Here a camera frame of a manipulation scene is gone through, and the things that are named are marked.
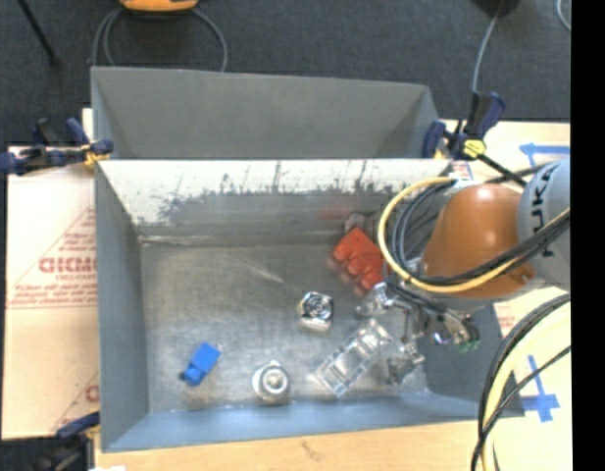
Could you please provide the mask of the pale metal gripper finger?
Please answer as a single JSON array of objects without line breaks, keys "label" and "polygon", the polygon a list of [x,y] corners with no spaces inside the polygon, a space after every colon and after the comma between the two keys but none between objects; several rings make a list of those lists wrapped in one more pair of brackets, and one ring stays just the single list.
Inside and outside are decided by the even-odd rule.
[{"label": "pale metal gripper finger", "polygon": [[414,341],[401,343],[386,360],[387,380],[392,386],[401,386],[407,377],[426,360]]},{"label": "pale metal gripper finger", "polygon": [[387,284],[376,284],[355,306],[357,318],[375,318],[386,313],[395,305],[396,296]]}]

